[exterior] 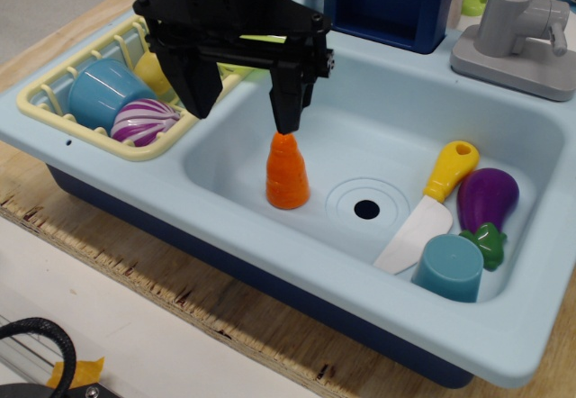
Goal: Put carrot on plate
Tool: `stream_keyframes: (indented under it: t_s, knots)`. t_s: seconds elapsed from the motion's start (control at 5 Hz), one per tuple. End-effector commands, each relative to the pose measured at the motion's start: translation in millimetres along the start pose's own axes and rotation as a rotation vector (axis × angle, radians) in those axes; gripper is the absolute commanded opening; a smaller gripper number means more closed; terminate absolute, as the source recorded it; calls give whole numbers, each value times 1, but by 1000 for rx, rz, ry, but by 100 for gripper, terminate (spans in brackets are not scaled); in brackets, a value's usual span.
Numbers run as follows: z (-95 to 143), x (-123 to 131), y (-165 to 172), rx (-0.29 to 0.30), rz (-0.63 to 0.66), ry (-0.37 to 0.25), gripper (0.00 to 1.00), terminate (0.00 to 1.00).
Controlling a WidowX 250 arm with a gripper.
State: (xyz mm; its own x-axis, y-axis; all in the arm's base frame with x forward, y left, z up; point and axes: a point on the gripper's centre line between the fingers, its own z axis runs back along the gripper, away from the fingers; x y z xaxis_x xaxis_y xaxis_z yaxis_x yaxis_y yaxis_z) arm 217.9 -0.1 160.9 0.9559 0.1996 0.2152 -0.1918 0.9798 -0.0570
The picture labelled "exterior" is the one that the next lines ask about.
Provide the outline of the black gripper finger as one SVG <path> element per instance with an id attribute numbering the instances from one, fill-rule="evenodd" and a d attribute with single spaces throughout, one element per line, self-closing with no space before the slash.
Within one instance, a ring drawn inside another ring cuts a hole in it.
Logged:
<path id="1" fill-rule="evenodd" d="M 195 49 L 170 49 L 159 42 L 152 51 L 185 109 L 207 118 L 223 90 L 217 63 L 201 59 Z"/>
<path id="2" fill-rule="evenodd" d="M 269 72 L 276 129 L 282 135 L 298 131 L 302 111 L 311 103 L 316 77 L 310 67 L 296 62 L 278 62 Z"/>

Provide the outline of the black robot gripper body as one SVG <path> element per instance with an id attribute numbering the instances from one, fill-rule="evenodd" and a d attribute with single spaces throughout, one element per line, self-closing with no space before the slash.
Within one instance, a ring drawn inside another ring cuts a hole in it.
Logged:
<path id="1" fill-rule="evenodd" d="M 303 77 L 328 77 L 331 21 L 293 0 L 136 0 L 157 54 L 271 68 L 301 68 Z"/>

